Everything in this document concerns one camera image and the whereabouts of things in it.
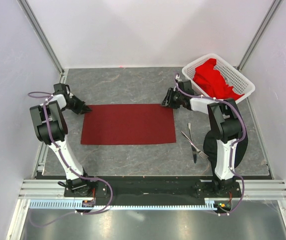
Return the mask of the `dark red cloth napkin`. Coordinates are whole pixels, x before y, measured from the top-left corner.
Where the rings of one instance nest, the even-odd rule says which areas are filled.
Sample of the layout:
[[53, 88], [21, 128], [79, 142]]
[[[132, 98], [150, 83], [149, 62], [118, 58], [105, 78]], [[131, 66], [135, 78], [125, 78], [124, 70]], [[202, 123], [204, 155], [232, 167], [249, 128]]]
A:
[[174, 114], [160, 104], [91, 105], [82, 145], [158, 145], [176, 142]]

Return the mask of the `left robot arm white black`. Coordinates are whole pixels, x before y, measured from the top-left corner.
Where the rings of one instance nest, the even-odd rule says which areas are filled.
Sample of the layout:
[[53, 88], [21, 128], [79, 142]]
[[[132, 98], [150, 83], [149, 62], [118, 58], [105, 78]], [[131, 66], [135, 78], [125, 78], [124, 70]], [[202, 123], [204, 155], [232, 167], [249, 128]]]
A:
[[71, 92], [69, 85], [58, 83], [53, 88], [54, 93], [46, 93], [43, 103], [29, 109], [35, 135], [55, 153], [68, 181], [86, 178], [68, 143], [68, 127], [62, 112], [68, 109], [83, 115], [92, 109]]

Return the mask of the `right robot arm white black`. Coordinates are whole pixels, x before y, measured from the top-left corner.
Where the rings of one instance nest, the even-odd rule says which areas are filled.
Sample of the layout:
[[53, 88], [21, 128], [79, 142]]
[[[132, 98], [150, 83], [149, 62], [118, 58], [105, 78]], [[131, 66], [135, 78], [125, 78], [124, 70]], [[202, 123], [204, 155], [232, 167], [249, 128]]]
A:
[[236, 149], [246, 137], [246, 127], [233, 98], [196, 95], [190, 80], [175, 80], [175, 87], [169, 88], [161, 106], [172, 109], [184, 107], [190, 111], [208, 115], [211, 133], [217, 143], [215, 176], [219, 179], [212, 183], [212, 192], [223, 197], [230, 190], [226, 180], [235, 173]]

